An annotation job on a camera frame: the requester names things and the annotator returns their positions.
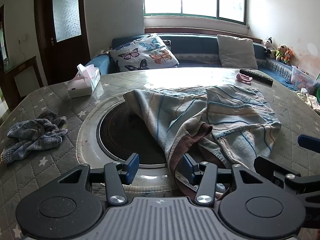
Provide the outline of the clear plastic storage box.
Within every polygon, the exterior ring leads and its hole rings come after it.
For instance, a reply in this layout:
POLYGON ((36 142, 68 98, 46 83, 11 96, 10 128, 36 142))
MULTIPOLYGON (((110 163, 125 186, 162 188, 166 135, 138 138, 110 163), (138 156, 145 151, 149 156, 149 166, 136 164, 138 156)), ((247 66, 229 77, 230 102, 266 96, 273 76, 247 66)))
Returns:
POLYGON ((311 74, 307 74, 301 68, 292 66, 292 73, 290 82, 298 90, 305 88, 308 93, 312 93, 315 87, 316 79, 311 74))

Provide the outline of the blue striped towel garment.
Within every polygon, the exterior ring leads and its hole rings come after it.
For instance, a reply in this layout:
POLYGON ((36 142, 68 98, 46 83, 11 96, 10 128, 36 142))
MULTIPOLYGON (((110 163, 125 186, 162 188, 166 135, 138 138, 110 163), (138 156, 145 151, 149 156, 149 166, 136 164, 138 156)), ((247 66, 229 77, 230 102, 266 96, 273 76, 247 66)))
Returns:
POLYGON ((123 95, 162 148, 170 173, 192 147, 220 168, 269 157, 281 122, 255 88, 235 85, 134 89, 123 95))

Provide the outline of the black white plush toy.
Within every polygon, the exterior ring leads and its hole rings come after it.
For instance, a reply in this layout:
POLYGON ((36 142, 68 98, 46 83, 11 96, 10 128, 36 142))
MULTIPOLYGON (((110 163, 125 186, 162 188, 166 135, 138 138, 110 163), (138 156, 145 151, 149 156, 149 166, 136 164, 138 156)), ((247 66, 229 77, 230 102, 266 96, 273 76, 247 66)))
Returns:
POLYGON ((268 57, 274 59, 275 55, 274 55, 274 51, 275 48, 273 46, 273 41, 272 41, 272 37, 267 37, 264 41, 264 48, 265 48, 265 53, 268 57))

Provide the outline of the dark wooden door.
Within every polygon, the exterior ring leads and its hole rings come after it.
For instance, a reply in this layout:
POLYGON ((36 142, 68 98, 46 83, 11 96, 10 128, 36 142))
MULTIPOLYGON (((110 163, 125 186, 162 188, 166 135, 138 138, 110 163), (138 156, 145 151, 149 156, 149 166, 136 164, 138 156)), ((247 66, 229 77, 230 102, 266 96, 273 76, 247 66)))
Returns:
POLYGON ((47 83, 71 80, 90 60, 84 0, 34 0, 34 15, 47 83))

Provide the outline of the butterfly print pillow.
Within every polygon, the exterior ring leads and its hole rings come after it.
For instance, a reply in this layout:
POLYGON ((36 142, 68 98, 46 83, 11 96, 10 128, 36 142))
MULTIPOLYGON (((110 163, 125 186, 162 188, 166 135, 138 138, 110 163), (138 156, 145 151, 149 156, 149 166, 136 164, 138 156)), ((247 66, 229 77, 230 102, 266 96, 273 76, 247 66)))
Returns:
POLYGON ((175 68, 179 65, 178 59, 157 34, 122 44, 109 54, 120 72, 175 68))

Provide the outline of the green plastic basin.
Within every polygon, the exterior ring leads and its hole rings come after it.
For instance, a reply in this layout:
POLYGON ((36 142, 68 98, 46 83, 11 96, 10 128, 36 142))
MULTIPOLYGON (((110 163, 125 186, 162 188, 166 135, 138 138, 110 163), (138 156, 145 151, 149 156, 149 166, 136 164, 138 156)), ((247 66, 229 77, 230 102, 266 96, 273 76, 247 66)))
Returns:
POLYGON ((320 74, 317 76, 316 82, 315 82, 314 87, 313 87, 313 92, 312 92, 312 94, 313 94, 314 96, 316 96, 317 90, 319 89, 319 87, 320 87, 320 74))

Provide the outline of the blue sofa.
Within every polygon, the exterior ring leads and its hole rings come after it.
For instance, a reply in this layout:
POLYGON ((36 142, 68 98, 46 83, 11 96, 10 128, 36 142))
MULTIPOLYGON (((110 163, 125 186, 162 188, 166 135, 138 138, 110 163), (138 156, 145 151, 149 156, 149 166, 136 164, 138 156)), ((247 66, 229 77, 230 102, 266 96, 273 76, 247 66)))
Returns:
MULTIPOLYGON (((178 67, 221 67, 219 59, 218 41, 216 36, 183 33, 158 34, 164 41, 167 48, 179 61, 178 67)), ((143 37, 151 34, 114 38, 111 49, 127 45, 129 42, 138 40, 142 42, 143 37)), ((262 44, 254 43, 253 48, 258 69, 269 75, 283 86, 292 91, 297 91, 290 82, 292 67, 285 65, 267 56, 262 44)), ((101 75, 119 72, 114 62, 107 53, 100 52, 100 55, 93 57, 86 65, 94 64, 98 67, 101 75)))

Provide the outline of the brown plush toy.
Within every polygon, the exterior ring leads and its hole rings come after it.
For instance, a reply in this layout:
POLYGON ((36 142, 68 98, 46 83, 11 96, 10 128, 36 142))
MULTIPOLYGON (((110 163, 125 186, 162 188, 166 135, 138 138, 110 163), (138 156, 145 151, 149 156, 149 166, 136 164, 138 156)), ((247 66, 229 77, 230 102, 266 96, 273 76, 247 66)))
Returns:
POLYGON ((285 59, 285 53, 287 52, 287 46, 285 44, 280 45, 276 50, 273 51, 274 58, 282 62, 285 59))

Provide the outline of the pink hair band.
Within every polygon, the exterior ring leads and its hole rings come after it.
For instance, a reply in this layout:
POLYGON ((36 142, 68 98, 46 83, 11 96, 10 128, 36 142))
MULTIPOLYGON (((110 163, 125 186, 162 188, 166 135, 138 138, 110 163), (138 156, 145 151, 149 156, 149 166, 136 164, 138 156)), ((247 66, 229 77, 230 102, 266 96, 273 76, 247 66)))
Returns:
POLYGON ((245 74, 237 73, 236 74, 236 79, 239 82, 245 83, 247 85, 251 85, 253 78, 250 76, 247 76, 245 74))

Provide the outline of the orange plush toy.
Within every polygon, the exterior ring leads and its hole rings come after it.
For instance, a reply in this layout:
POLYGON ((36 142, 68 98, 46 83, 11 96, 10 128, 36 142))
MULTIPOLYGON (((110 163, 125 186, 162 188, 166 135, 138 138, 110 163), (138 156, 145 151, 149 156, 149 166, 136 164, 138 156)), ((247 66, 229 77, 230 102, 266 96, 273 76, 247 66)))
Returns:
POLYGON ((293 50, 288 48, 287 51, 285 52, 284 58, 282 59, 282 63, 289 65, 292 55, 293 55, 293 50))

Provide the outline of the beige square cushion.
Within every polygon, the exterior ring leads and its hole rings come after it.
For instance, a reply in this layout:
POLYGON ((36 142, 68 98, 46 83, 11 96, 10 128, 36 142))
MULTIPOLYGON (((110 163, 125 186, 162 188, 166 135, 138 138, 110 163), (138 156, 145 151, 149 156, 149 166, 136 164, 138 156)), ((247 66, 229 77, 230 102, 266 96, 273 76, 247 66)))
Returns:
POLYGON ((217 35, 217 43, 219 59, 223 67, 258 68, 251 39, 217 35))

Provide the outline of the white tissue box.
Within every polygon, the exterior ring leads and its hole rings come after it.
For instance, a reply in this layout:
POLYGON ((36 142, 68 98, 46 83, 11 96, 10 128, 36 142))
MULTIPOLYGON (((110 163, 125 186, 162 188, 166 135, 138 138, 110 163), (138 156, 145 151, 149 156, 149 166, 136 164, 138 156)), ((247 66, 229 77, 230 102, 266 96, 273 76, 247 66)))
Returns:
POLYGON ((91 95, 100 81, 99 68, 95 67, 94 64, 88 66, 79 64, 77 69, 76 76, 67 85, 70 98, 91 95))

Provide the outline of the dark blue knitted cloth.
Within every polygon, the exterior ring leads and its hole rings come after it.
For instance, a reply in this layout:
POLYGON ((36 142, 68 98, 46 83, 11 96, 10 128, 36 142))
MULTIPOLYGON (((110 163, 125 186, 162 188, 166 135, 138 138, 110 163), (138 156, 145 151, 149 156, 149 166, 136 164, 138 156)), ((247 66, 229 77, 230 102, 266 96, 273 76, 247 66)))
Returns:
POLYGON ((13 142, 1 153, 1 163, 9 165, 36 151, 59 147, 68 132, 66 123, 65 116, 45 110, 36 119, 13 124, 7 132, 13 142))

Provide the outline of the dark wooden side cabinet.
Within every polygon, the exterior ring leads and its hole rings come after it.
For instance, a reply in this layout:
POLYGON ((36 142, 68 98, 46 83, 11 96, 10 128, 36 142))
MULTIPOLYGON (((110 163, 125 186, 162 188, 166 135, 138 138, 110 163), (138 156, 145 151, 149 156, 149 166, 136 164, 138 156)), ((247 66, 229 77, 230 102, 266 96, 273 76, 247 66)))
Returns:
POLYGON ((41 87, 43 82, 35 56, 7 71, 4 70, 4 63, 1 63, 1 91, 10 111, 41 87))

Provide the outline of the black remote control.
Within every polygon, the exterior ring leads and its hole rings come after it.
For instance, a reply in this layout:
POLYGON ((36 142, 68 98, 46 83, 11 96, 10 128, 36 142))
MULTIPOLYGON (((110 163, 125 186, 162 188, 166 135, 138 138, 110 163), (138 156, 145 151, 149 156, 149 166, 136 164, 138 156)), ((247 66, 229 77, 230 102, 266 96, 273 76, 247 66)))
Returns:
POLYGON ((273 85, 273 79, 270 77, 266 77, 263 74, 260 74, 256 71, 250 70, 250 69, 240 69, 239 71, 241 74, 247 75, 249 77, 252 77, 253 80, 259 81, 260 83, 263 83, 268 86, 273 85))

